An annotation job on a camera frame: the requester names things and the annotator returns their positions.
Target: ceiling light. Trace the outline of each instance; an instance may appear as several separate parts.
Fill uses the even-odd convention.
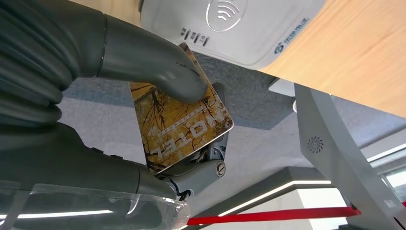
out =
[[[288,188],[288,187],[290,187],[292,185],[296,185],[296,184],[331,184],[331,181],[291,181],[291,182],[288,182],[288,183],[286,183],[286,184],[284,184],[284,185],[282,185],[280,187],[277,187],[277,188],[275,188],[275,189],[273,189],[273,190],[271,190],[271,191],[269,191],[267,193],[264,193],[264,194],[254,198],[252,200],[249,200],[249,201],[247,201],[247,202],[245,202],[245,203],[243,203],[243,204],[241,204],[239,206],[236,206],[236,207],[234,207],[234,208],[232,208],[232,209],[230,209],[228,211],[225,211],[225,212],[223,212],[222,214],[220,214],[218,216],[219,217],[225,216],[225,215],[227,215],[227,214],[229,214],[231,212],[234,212],[234,211],[236,211],[236,210],[238,210],[238,209],[240,209],[242,207],[250,205],[250,204],[252,204],[254,202],[257,202],[257,201],[259,201],[259,200],[261,200],[261,199],[263,199],[263,198],[265,198],[267,196],[275,194],[275,193],[277,193],[279,191],[282,191],[285,188]]]
[[[379,159],[379,158],[385,157],[385,156],[387,156],[387,155],[389,155],[389,154],[395,153],[395,152],[397,152],[397,151],[399,151],[399,150],[402,150],[402,149],[404,149],[404,148],[406,148],[406,143],[403,144],[403,145],[399,145],[399,146],[397,146],[397,147],[394,147],[394,148],[392,148],[392,149],[390,149],[390,150],[387,150],[387,151],[385,151],[385,152],[379,153],[378,155],[375,155],[375,156],[373,156],[373,157],[370,157],[370,158],[367,159],[367,161],[368,161],[368,162],[372,162],[372,161],[374,161],[374,160],[377,160],[377,159]]]
[[[99,211],[84,211],[84,212],[58,212],[58,213],[39,213],[39,214],[20,214],[18,219],[31,219],[31,218],[49,218],[49,217],[73,217],[73,216],[85,216],[85,215],[97,215],[113,213],[110,210]],[[0,215],[0,219],[6,219],[7,215]]]

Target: screw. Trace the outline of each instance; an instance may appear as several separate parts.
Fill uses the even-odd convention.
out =
[[[216,175],[218,177],[222,177],[224,176],[225,173],[226,173],[226,165],[224,164],[224,162],[219,161],[216,165]]]

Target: clear plastic film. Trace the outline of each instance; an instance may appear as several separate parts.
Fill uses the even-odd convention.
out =
[[[48,184],[24,191],[0,182],[1,229],[176,230],[189,218],[186,203],[164,197]]]

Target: wooden desk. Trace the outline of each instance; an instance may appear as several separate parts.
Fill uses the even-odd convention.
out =
[[[74,0],[139,24],[138,0]],[[406,0],[326,0],[260,71],[406,117]]]

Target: red barrier tape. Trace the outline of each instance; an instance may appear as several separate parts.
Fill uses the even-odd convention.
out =
[[[223,217],[215,216],[215,217],[190,218],[187,225],[251,222],[251,221],[273,221],[273,220],[289,220],[289,219],[351,217],[358,214],[361,214],[361,212],[351,207],[305,208],[305,209],[280,210],[272,212],[235,214]]]

